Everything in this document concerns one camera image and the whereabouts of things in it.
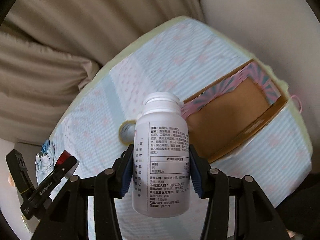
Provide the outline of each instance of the silver screw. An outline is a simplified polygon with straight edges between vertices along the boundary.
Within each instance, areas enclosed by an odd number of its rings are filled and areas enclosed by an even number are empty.
[[[245,181],[247,181],[247,182],[253,182],[253,177],[251,177],[251,176],[249,176],[249,175],[245,176],[244,179],[245,179]]]
[[[107,168],[106,170],[104,170],[104,173],[106,175],[111,175],[114,172],[113,168]]]
[[[214,175],[217,175],[219,173],[219,170],[216,168],[211,168],[209,171],[211,174],[214,174]]]
[[[75,182],[75,181],[78,180],[78,176],[73,175],[73,176],[71,176],[71,178],[70,178],[69,180],[70,180],[71,182]]]

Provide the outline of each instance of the cardboard box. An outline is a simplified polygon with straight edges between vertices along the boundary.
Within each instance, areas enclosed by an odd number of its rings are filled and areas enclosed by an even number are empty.
[[[204,106],[199,105],[201,98]],[[286,102],[281,90],[252,59],[185,100],[182,113],[187,116],[189,142],[211,163],[262,129]]]

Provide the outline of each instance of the pink loop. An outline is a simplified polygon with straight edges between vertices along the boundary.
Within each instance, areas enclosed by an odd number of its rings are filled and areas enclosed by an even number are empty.
[[[301,100],[300,100],[300,98],[297,96],[297,95],[292,95],[291,96],[291,99],[292,100],[296,100],[297,102],[298,102],[298,104],[299,104],[299,114],[301,114],[302,113],[302,103],[301,103]]]

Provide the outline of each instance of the bedsheet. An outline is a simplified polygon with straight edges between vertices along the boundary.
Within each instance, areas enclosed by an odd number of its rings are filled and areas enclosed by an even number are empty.
[[[95,176],[111,167],[126,149],[117,137],[118,128],[125,120],[136,118],[147,94],[168,91],[185,100],[251,58],[207,25],[186,17],[173,21],[123,57],[109,72],[96,76],[76,98],[50,136],[44,153],[37,156],[38,183],[52,171],[64,150],[80,160],[75,174],[81,178]],[[245,147],[237,148],[211,166],[235,177],[252,175],[277,206],[311,169],[308,139],[292,114],[293,107],[289,101]],[[52,192],[52,198],[64,183],[65,180]],[[130,187],[125,198],[115,200],[124,239],[200,237],[208,201],[199,199],[193,189],[190,209],[167,219],[136,213],[131,193]],[[91,198],[88,206],[89,237],[94,239]],[[230,210],[232,220],[232,202]]]

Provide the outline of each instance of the white bottle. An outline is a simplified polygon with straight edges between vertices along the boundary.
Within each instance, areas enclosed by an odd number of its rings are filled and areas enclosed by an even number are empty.
[[[133,209],[154,218],[183,214],[189,208],[188,126],[183,102],[156,92],[143,103],[133,152]]]

